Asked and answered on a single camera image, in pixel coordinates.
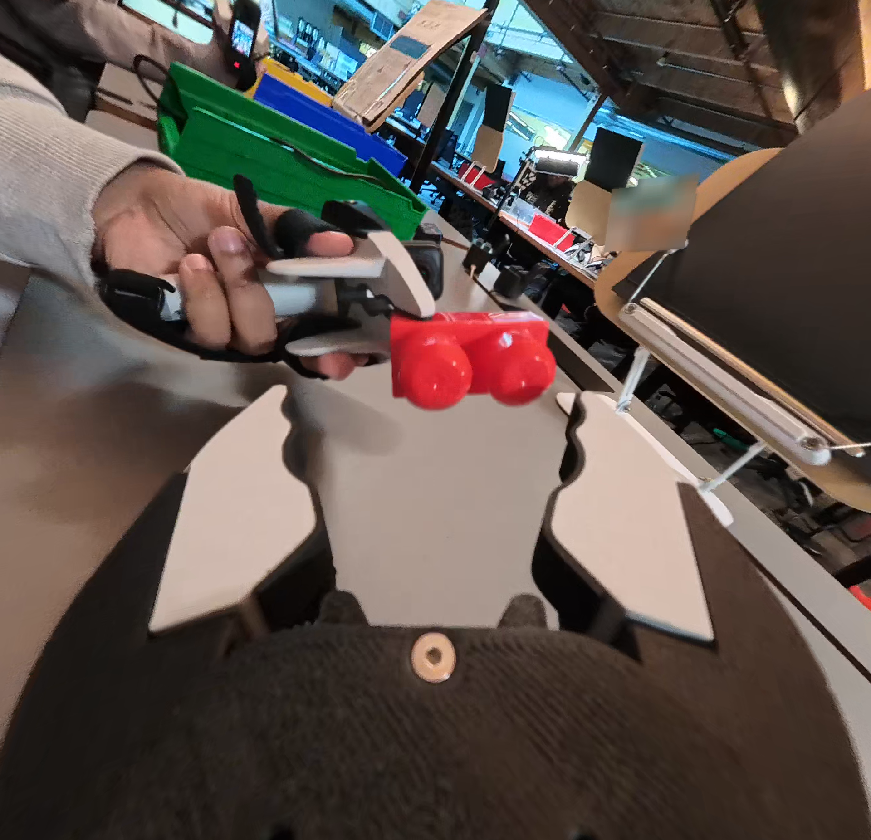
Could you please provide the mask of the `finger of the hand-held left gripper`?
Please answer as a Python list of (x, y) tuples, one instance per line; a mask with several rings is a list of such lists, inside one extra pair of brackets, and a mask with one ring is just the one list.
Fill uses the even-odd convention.
[(285, 331), (285, 362), (334, 354), (365, 357), (366, 365), (390, 361), (389, 340), (359, 323), (295, 323)]
[(352, 238), (342, 257), (305, 257), (271, 261), (266, 290), (278, 319), (304, 314), (345, 316), (359, 304), (370, 316), (403, 312), (428, 319), (435, 298), (406, 246), (386, 231)]

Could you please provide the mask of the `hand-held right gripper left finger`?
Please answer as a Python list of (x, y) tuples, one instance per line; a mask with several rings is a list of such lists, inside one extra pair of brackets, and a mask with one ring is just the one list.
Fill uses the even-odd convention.
[(285, 461), (288, 392), (268, 389), (187, 467), (151, 635), (225, 614), (255, 635), (316, 617), (334, 569), (311, 490)]

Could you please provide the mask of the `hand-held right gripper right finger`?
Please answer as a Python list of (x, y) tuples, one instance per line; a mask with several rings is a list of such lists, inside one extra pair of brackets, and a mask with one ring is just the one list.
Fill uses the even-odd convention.
[(562, 630), (604, 642), (641, 626), (703, 645), (713, 620), (683, 494), (702, 503), (607, 395), (560, 392), (568, 417), (560, 485), (532, 560)]

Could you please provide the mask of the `red double square cup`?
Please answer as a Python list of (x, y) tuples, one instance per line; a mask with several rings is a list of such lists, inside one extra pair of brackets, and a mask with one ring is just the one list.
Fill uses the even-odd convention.
[(527, 405), (557, 374), (549, 323), (533, 312), (395, 316), (389, 334), (393, 395), (421, 410), (446, 410), (478, 395)]

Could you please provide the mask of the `green plastic bin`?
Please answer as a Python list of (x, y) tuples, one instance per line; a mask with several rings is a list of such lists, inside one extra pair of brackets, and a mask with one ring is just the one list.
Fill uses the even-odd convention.
[(168, 70), (157, 112), (159, 149), (192, 178), (231, 190), (242, 175), (263, 201), (316, 216), (328, 201), (356, 200), (401, 240), (428, 211), (377, 161), (180, 63)]

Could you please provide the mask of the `person's left forearm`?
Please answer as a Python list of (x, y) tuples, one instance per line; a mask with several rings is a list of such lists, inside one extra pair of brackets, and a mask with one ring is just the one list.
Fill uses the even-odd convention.
[(116, 176), (137, 164), (181, 174), (158, 153), (72, 121), (42, 84), (2, 58), (3, 259), (93, 285), (94, 204)]

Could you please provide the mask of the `person's left hand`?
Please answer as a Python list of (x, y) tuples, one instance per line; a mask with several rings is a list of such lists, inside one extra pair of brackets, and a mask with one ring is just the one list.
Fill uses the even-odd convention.
[(105, 185), (92, 216), (93, 269), (177, 276), (190, 341), (247, 355), (275, 345), (274, 303), (258, 274), (269, 258), (233, 192), (138, 162)]

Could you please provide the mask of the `blue plastic bin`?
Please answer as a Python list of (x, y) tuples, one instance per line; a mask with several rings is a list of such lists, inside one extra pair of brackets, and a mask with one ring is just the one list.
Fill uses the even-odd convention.
[(363, 161), (377, 161), (392, 176), (401, 176), (407, 157), (383, 138), (367, 133), (361, 125), (332, 107), (325, 107), (270, 77), (263, 78), (254, 99), (347, 145)]

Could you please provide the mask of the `yellow plastic bin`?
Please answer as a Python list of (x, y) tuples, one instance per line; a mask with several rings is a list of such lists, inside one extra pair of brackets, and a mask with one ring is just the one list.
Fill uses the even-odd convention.
[(288, 67), (274, 60), (272, 57), (264, 57), (257, 61), (255, 83), (243, 94), (251, 99), (255, 98), (259, 84), (263, 78), (270, 77), (290, 88), (304, 94), (325, 107), (332, 107), (333, 97), (327, 91), (319, 88), (315, 83), (294, 72)]

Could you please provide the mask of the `red plastic bin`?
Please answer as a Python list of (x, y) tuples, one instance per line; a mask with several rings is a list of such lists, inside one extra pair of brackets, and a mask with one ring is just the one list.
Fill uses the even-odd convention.
[(574, 243), (575, 233), (550, 218), (537, 213), (528, 225), (528, 232), (554, 249), (566, 251)]

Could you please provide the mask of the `cardboard sheet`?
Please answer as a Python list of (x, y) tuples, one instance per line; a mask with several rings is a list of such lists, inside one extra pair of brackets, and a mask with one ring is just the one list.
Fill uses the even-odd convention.
[(425, 69), (480, 27), (486, 10), (429, 0), (359, 66), (332, 100), (332, 109), (363, 127), (377, 128), (417, 87)]

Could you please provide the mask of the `black metal pole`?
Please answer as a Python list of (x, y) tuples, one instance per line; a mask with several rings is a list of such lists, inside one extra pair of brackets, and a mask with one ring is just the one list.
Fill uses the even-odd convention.
[(484, 39), (492, 21), (495, 9), (500, 0), (484, 1), (484, 16), (477, 21), (473, 29), (464, 36), (465, 46), (457, 63), (452, 81), (438, 111), (433, 126), (430, 128), (428, 140), (421, 152), (415, 172), (409, 183), (410, 190), (418, 195), (429, 173), (430, 164), (435, 161), (439, 142), (447, 129), (456, 106), (465, 93), (472, 74), (474, 58), (484, 44)]

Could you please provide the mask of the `background monitor with cardboard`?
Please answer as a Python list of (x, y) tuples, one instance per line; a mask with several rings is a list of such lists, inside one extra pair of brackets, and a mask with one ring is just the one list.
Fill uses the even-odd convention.
[(489, 86), (486, 90), (484, 116), (470, 154), (473, 164), (484, 171), (495, 171), (514, 98), (515, 91), (509, 86)]
[(594, 244), (605, 243), (612, 194), (623, 190), (637, 165), (644, 144), (605, 127), (597, 129), (589, 163), (565, 213), (569, 229), (578, 230)]

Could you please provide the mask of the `cardboard-backed monitor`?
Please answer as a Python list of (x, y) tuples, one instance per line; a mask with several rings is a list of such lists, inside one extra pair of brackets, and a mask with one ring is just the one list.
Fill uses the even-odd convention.
[(870, 93), (700, 186), (686, 244), (623, 252), (597, 308), (837, 501), (870, 510)]

